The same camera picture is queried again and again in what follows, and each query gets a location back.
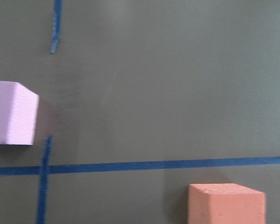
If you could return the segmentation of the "pink foam block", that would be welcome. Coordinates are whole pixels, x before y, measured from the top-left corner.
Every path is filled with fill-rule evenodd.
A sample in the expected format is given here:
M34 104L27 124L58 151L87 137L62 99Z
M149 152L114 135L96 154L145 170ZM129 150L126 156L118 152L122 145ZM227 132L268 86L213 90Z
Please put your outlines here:
M0 81L0 145L33 145L39 95L18 82Z

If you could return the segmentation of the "brown paper table cover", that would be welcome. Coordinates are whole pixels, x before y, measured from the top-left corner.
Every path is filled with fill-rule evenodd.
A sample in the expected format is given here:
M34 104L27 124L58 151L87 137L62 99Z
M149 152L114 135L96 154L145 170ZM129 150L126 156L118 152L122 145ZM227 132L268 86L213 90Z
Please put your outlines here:
M52 174L48 224L184 224L188 185L266 193L280 224L280 164L137 170L141 161L280 157L280 0L0 0L0 80L40 96L32 146L0 168L128 163Z

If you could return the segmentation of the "orange foam block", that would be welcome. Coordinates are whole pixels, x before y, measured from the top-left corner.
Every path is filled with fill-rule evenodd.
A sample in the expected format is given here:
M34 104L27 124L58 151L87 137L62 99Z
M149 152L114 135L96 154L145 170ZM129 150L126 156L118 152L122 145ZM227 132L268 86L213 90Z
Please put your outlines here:
M188 224L265 224L266 194L234 183L190 184Z

